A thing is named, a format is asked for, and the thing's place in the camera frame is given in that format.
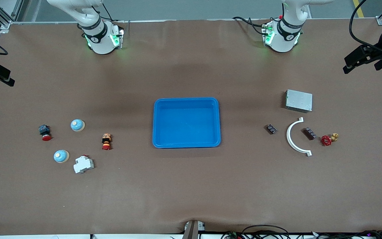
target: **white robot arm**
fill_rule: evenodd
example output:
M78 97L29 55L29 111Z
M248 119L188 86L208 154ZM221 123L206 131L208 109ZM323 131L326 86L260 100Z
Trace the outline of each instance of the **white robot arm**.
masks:
M103 0L47 0L73 17L81 26L88 41L88 46L98 54L108 54L114 49L121 48L123 29L104 21L93 9L103 4Z
M265 45L277 52L287 52L297 44L300 30L309 15L308 5L323 5L334 0L281 0L284 15L264 25Z

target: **plastic tray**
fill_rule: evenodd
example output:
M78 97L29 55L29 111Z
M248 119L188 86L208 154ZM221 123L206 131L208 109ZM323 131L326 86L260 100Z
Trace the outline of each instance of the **plastic tray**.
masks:
M219 144L219 103L215 98L168 98L154 103L156 148L207 148Z

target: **red button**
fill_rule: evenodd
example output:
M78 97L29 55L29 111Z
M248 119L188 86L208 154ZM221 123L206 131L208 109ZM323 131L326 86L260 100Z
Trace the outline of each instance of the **red button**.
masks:
M52 137L49 135L42 136L42 140L44 140L44 141L50 141L51 139L52 139Z

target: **yellow floor line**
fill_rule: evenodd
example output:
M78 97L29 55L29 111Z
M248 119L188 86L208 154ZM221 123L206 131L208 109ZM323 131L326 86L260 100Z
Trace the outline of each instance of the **yellow floor line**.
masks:
M353 4L354 4L354 7L357 7L359 5L359 0L353 0ZM357 16L358 18L364 18L361 8L357 10Z

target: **white curved bracket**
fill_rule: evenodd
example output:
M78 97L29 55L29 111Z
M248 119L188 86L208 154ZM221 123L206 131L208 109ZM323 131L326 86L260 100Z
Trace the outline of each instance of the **white curved bracket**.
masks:
M312 152L310 150L304 150L304 149L301 149L299 147L297 147L294 142L291 140L291 128L295 125L295 124L298 124L298 123L301 123L303 122L303 117L300 117L298 119L298 121L294 122L293 124L291 124L288 129L287 129L287 140L288 140L288 144L290 144L291 148L294 148L294 150L296 150L297 152L300 152L300 153L305 153L307 154L307 156L312 156Z

